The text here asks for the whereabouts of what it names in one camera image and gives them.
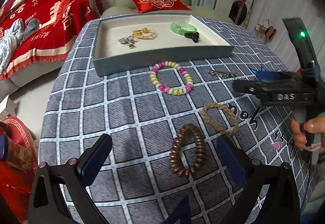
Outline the silver hair clip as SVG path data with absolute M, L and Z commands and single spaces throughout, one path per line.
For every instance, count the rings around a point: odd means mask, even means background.
M 212 69 L 208 69 L 207 70 L 208 74 L 212 75 L 212 76 L 217 76 L 219 78 L 237 78 L 238 75 L 236 73 L 232 73 L 232 72 L 222 72 L 222 71 L 217 71 L 217 70 L 212 70 Z

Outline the black claw hair clip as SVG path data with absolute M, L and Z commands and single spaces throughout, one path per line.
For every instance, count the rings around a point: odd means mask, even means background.
M 194 43 L 199 41 L 199 32 L 186 32 L 184 37 L 191 39 Z

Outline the green jade bangle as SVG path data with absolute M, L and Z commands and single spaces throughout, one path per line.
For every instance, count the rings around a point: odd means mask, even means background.
M 178 23 L 172 23 L 170 25 L 170 30 L 178 35 L 184 36 L 187 33 L 195 33 L 197 32 L 196 27 L 194 27 L 191 24 L 184 23 L 184 22 L 178 22 Z

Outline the silver tassel charm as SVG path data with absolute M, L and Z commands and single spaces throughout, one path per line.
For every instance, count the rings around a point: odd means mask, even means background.
M 130 49 L 135 48 L 135 40 L 133 36 L 120 38 L 118 42 L 122 45 L 128 46 Z

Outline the grey jewelry tray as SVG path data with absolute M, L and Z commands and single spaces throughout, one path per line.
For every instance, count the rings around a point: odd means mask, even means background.
M 172 23 L 189 23 L 199 32 L 198 42 L 171 31 Z M 128 14 L 100 19 L 93 44 L 93 64 L 103 77 L 152 66 L 161 61 L 184 62 L 230 57 L 234 46 L 213 26 L 212 20 L 189 14 Z M 136 40 L 134 48 L 119 40 L 134 30 L 154 30 L 153 40 Z

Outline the blue lid plastic jar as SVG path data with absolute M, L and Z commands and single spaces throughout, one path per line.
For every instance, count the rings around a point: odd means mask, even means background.
M 32 153 L 29 149 L 20 146 L 6 135 L 0 135 L 1 161 L 23 172 L 32 170 Z

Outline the red round tray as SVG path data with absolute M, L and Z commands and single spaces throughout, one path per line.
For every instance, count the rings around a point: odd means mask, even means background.
M 38 155 L 38 148 L 35 147 L 34 138 L 25 124 L 16 117 L 7 117 L 4 121 L 9 129 L 9 138 L 22 147 L 29 149 L 36 161 Z

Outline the grey plaid tablecloth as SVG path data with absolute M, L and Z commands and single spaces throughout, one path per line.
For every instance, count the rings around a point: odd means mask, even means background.
M 232 79 L 219 79 L 209 69 L 230 70 L 254 79 L 253 70 L 283 70 L 265 45 L 242 27 L 220 21 L 206 24 L 234 46 L 225 59 L 182 62 L 194 81 L 192 92 L 169 96 L 158 91 L 148 67 L 99 77 L 93 65 L 98 20 L 81 30 L 50 94 L 43 119 L 39 157 L 50 165 L 79 157 L 104 133 L 113 149 L 88 192 L 110 223 L 162 223 L 183 197 L 188 197 L 193 223 L 219 223 L 241 193 L 217 153 L 218 133 L 200 116 L 208 102 L 229 106 L 238 117 L 233 142 L 264 164 L 291 165 L 305 205 L 320 173 L 301 158 L 290 131 L 288 107 L 262 107 L 252 95 L 236 93 Z M 201 128 L 206 162 L 194 176 L 172 173 L 169 154 L 185 124 Z

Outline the small white stool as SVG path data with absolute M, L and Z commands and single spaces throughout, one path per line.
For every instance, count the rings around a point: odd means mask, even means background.
M 7 117 L 16 117 L 18 105 L 7 95 L 0 103 L 0 120 L 4 121 Z

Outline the light blue clothes pile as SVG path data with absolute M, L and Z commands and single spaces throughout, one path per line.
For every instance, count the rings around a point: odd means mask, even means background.
M 16 50 L 28 37 L 37 32 L 40 28 L 40 21 L 35 18 L 28 20 L 24 26 L 22 19 L 16 19 L 11 27 L 4 32 L 1 39 L 1 73 L 7 68 L 9 62 Z

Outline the red covered sofa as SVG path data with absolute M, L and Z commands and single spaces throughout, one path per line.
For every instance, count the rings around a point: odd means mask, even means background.
M 96 0 L 103 12 L 101 0 Z M 98 18 L 91 0 L 24 0 L 18 7 L 1 9 L 1 39 L 16 19 L 24 26 L 31 18 L 40 21 L 40 28 L 19 45 L 9 65 L 1 73 L 1 95 L 18 88 L 43 74 L 60 67 L 83 26 Z

